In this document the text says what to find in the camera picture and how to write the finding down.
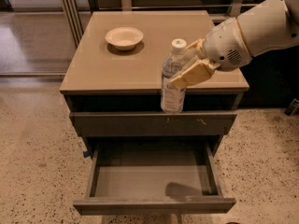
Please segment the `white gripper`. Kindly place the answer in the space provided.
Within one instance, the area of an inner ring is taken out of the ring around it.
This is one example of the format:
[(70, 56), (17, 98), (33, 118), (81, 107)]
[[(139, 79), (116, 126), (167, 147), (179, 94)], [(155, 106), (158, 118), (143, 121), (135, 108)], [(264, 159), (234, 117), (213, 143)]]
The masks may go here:
[(236, 18), (213, 27), (204, 38), (204, 42), (202, 38), (193, 41), (186, 48), (185, 54), (189, 59), (198, 57), (201, 60), (185, 66), (170, 79), (170, 84), (176, 89), (185, 89), (205, 82), (217, 69), (232, 71), (249, 64), (252, 60)]

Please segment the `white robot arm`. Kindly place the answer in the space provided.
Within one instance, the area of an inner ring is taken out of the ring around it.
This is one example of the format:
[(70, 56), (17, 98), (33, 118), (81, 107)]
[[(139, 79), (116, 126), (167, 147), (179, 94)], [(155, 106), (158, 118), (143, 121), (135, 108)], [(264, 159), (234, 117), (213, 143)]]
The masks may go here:
[(209, 80), (217, 70), (233, 71), (267, 51), (298, 44), (299, 0), (265, 0), (191, 43), (170, 84), (185, 89)]

